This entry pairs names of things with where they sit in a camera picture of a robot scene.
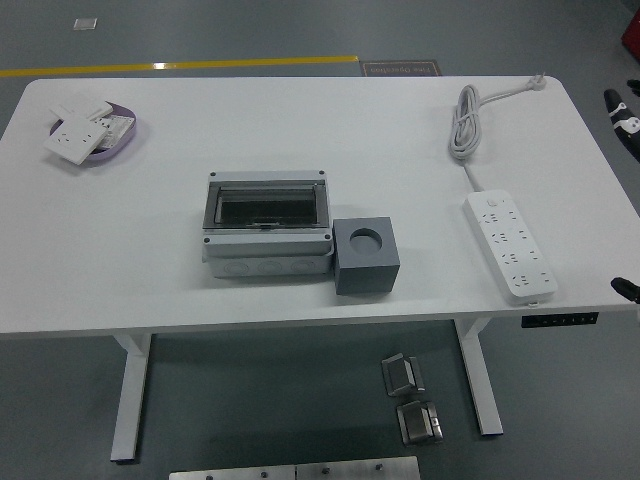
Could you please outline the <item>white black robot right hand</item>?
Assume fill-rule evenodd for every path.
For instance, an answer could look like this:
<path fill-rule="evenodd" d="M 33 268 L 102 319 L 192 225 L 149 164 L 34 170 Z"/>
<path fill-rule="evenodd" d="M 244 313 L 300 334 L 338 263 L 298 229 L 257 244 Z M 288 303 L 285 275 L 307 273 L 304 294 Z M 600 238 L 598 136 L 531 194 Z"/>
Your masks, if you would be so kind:
<path fill-rule="evenodd" d="M 603 97 L 614 133 L 627 151 L 639 160 L 639 117 L 629 109 L 615 89 L 606 89 Z M 639 286 L 630 280 L 615 277 L 611 280 L 611 287 L 625 299 L 639 303 Z"/>

